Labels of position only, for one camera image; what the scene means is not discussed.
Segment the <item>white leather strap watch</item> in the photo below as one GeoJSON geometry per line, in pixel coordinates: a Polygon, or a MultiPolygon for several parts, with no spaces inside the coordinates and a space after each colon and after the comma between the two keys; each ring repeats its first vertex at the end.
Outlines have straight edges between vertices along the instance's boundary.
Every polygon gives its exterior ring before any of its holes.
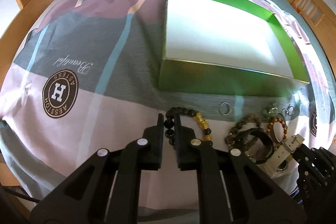
{"type": "Polygon", "coordinates": [[[298,134],[282,141],[273,155],[261,165],[261,169],[270,178],[280,176],[288,169],[289,163],[293,159],[292,154],[303,144],[303,141],[304,138],[298,134]]]}

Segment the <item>jade silver pendant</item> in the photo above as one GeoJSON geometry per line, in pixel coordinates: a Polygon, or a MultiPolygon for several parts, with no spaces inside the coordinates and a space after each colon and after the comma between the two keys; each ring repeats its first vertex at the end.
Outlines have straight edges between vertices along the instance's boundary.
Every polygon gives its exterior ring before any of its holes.
{"type": "Polygon", "coordinates": [[[278,108],[275,104],[270,104],[262,110],[262,115],[264,119],[271,119],[278,115],[278,108]]]}

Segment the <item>black leather strap watch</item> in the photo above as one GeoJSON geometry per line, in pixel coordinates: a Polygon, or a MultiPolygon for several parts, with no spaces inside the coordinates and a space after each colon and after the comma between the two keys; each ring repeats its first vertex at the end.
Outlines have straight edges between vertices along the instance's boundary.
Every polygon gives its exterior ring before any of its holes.
{"type": "Polygon", "coordinates": [[[273,141],[259,127],[239,132],[233,147],[257,165],[264,164],[274,153],[273,141]]]}

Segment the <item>green cardboard box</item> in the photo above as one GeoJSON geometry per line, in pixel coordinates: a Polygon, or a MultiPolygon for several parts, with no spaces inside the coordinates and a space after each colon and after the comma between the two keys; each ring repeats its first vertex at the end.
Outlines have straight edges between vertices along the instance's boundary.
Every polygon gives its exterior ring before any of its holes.
{"type": "Polygon", "coordinates": [[[161,90],[287,97],[308,83],[298,50],[264,7],[249,0],[167,0],[161,90]]]}

